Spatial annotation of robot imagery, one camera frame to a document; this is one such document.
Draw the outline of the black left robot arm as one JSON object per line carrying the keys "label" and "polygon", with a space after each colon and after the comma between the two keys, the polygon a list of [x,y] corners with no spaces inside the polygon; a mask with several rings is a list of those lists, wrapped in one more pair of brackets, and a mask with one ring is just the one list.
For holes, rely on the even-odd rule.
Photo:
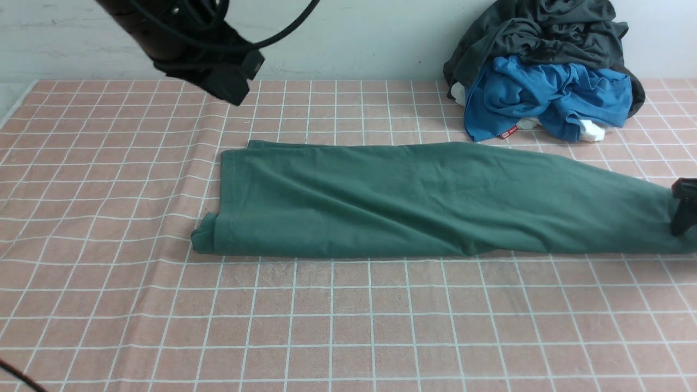
{"label": "black left robot arm", "polygon": [[218,1],[99,1],[156,70],[239,106],[264,57],[224,19]]}

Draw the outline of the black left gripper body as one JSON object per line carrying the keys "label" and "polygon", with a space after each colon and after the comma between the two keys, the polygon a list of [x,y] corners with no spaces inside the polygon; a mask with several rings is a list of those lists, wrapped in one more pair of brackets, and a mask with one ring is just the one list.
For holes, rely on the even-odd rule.
{"label": "black left gripper body", "polygon": [[162,28],[154,29],[154,40],[160,50],[154,57],[156,69],[236,106],[249,94],[249,81],[265,61],[257,49],[224,52],[196,47]]}

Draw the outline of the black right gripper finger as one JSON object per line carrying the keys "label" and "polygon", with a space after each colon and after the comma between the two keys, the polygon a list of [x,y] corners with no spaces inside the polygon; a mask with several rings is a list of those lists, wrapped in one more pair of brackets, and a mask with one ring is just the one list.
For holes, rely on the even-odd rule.
{"label": "black right gripper finger", "polygon": [[673,199],[678,200],[677,211],[670,221],[670,233],[678,237],[696,226],[696,178],[679,178],[670,190]]}

